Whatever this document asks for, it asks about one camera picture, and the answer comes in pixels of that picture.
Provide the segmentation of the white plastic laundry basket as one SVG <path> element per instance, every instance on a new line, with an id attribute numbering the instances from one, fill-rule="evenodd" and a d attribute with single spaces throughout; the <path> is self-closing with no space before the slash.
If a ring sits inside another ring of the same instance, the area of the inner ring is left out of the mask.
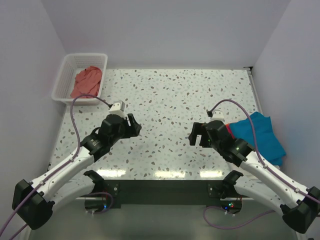
<path id="1" fill-rule="evenodd" d="M 101 70 L 101 81 L 97 96 L 102 95 L 103 84 L 106 76 L 108 56 L 104 53 L 71 53 L 67 54 L 61 64 L 55 80 L 51 98 L 67 106 L 72 104 L 71 93 L 76 82 L 76 75 L 90 66 Z"/>

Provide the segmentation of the salmon pink t shirt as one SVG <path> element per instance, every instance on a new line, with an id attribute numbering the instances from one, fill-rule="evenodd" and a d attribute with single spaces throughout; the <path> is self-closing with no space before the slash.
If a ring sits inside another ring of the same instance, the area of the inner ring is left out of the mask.
<path id="1" fill-rule="evenodd" d="M 85 68 L 75 76 L 75 83 L 70 94 L 71 98 L 80 95 L 97 96 L 102 80 L 102 71 L 95 66 Z"/>

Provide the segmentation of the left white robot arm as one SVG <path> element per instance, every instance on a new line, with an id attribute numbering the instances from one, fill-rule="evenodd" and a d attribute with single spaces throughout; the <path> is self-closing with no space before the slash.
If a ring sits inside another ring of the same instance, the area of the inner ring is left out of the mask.
<path id="1" fill-rule="evenodd" d="M 133 114 L 109 114 L 87 135 L 65 160 L 31 182 L 15 185 L 12 208 L 32 230 L 42 227 L 53 215 L 54 194 L 72 177 L 106 155 L 119 140 L 137 137 L 142 126 Z"/>

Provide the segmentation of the blue folded t shirt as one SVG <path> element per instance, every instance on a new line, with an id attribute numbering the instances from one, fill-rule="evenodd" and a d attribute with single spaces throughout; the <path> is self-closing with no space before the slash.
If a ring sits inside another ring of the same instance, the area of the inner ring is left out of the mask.
<path id="1" fill-rule="evenodd" d="M 276 138 L 270 117 L 259 112 L 250 115 L 253 122 L 259 153 L 271 164 L 281 166 L 286 152 Z M 229 123 L 230 129 L 237 139 L 243 139 L 254 146 L 253 132 L 248 119 Z"/>

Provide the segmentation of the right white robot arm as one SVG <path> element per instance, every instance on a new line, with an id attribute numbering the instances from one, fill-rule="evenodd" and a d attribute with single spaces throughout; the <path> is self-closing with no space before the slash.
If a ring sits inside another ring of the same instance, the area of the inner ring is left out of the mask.
<path id="1" fill-rule="evenodd" d="M 294 231 L 304 234 L 320 213 L 320 190 L 291 179 L 265 160 L 255 148 L 241 138 L 234 138 L 220 120 L 195 122 L 188 137 L 190 145 L 213 148 L 226 162 L 255 176 L 256 186 L 242 172 L 233 170 L 223 183 L 223 192 L 230 197 L 237 193 L 255 199 L 281 215 Z"/>

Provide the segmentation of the orange folded t shirt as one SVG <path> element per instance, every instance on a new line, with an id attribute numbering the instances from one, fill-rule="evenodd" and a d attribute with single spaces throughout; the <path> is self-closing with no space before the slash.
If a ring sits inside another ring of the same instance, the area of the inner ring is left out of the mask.
<path id="1" fill-rule="evenodd" d="M 231 128 L 230 128 L 230 124 L 228 123 L 228 124 L 226 124 L 225 126 L 226 126 L 229 134 L 232 136 L 232 138 L 235 139 L 235 136 L 234 136 L 234 134 L 233 134 L 233 132 L 232 132 L 232 130 L 231 130 Z"/>

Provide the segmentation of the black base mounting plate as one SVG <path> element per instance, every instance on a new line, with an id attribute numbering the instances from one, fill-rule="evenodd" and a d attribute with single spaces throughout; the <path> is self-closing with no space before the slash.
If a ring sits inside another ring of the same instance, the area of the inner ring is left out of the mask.
<path id="1" fill-rule="evenodd" d="M 100 212 L 111 204 L 123 205 L 203 205 L 237 214 L 243 198 L 222 180 L 99 180 L 84 197 L 87 210 Z"/>

